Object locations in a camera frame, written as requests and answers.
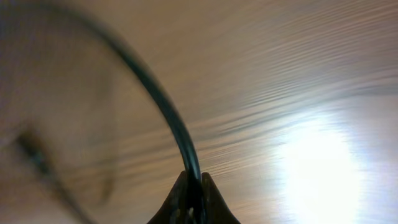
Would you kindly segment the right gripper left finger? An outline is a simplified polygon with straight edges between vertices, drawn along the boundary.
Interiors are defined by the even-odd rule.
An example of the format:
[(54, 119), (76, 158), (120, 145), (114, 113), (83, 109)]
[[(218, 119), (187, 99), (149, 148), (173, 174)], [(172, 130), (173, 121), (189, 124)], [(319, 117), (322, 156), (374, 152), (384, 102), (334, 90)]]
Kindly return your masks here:
[(185, 200), (187, 174), (182, 171), (173, 184), (165, 201), (147, 224), (176, 224), (181, 212), (180, 204)]

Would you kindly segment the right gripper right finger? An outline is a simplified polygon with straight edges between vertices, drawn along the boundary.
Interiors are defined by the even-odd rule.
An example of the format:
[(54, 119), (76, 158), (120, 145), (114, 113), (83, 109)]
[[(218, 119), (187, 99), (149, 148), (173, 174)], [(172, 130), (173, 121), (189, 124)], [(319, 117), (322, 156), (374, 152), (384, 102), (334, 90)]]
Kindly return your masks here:
[(205, 197), (206, 222), (209, 224), (240, 224), (228, 208), (211, 175), (204, 172), (201, 174), (201, 179)]

